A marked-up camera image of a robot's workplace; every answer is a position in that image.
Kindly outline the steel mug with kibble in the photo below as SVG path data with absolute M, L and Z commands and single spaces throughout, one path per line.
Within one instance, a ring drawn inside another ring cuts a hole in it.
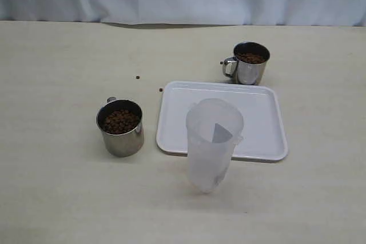
M 233 56 L 222 62 L 222 73 L 236 84 L 258 85 L 270 59 L 269 50 L 256 42 L 241 42 L 233 48 Z
M 128 99 L 109 97 L 96 116 L 107 151 L 116 157 L 129 157 L 144 144 L 142 109 Z

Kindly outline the translucent plastic container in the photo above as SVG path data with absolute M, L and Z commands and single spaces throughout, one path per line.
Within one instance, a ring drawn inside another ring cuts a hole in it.
M 203 99 L 188 111 L 188 178 L 200 192 L 212 192 L 225 178 L 243 128 L 240 111 L 222 99 Z

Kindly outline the white plastic tray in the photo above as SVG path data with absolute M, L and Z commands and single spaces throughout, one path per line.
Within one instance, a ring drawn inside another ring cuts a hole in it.
M 172 81 L 164 87 L 156 142 L 168 155 L 187 155 L 185 120 L 195 103 L 219 98 L 235 106 L 244 118 L 243 141 L 235 148 L 237 161 L 277 162 L 288 144 L 276 93 L 265 86 Z

